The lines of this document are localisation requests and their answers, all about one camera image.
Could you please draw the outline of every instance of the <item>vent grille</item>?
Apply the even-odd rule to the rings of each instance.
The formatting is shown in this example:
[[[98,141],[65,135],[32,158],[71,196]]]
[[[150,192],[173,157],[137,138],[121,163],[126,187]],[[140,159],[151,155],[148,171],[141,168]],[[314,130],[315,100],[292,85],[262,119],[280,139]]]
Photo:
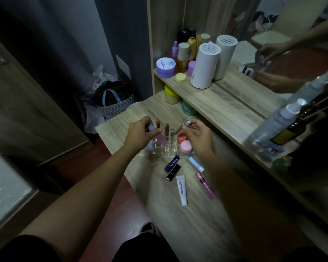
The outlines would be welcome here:
[[[204,54],[216,55],[221,52],[221,49],[218,45],[214,43],[203,43],[199,49],[204,52]]]
[[[217,40],[219,41],[219,43],[221,43],[225,46],[235,46],[238,43],[236,38],[229,36],[229,35],[218,36]]]

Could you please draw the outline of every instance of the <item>clear acrylic organizer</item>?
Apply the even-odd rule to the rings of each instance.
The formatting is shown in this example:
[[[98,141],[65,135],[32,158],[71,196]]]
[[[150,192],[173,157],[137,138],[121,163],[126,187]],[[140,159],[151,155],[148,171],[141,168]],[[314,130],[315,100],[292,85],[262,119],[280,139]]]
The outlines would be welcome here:
[[[176,130],[170,129],[169,136],[165,137],[166,143],[161,144],[157,138],[154,138],[152,142],[152,146],[148,145],[145,149],[139,152],[139,154],[159,154],[159,155],[169,155],[175,156],[192,156],[194,155],[194,151],[190,153],[183,153],[179,150],[179,143],[177,142],[177,136],[175,135]]]

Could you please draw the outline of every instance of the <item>beige bottle cap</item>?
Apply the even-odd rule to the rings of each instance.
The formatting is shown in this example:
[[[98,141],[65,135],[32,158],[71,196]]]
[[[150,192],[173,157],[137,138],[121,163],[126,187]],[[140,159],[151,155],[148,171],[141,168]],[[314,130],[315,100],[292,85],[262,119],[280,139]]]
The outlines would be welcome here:
[[[210,39],[210,35],[206,34],[206,33],[203,33],[203,34],[200,35],[200,38],[202,40],[202,44],[203,43],[208,43],[209,39]]]
[[[175,76],[175,81],[178,83],[183,83],[184,81],[186,81],[186,75],[184,73],[178,73]]]
[[[179,54],[177,55],[179,61],[187,61],[189,48],[190,46],[186,42],[179,44]]]

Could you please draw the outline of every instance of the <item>shoe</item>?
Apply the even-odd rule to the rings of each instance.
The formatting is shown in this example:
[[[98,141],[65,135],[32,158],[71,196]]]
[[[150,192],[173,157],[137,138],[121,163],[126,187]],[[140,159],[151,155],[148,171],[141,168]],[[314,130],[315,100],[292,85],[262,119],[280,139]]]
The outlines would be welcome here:
[[[140,234],[142,233],[151,233],[156,234],[156,228],[154,227],[154,224],[149,222],[146,222],[144,225],[142,225],[140,229]]]

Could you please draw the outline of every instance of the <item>purple jar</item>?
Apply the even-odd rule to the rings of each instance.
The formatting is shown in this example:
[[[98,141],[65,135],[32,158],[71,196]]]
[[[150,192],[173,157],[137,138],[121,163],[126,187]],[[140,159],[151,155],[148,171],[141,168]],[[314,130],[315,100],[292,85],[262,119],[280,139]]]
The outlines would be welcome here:
[[[196,65],[196,61],[190,61],[190,63],[188,64],[187,74],[189,76],[192,76],[192,72],[193,72],[193,69],[194,69],[195,65]]]
[[[157,72],[162,78],[174,76],[176,62],[171,58],[160,58],[157,60]]]

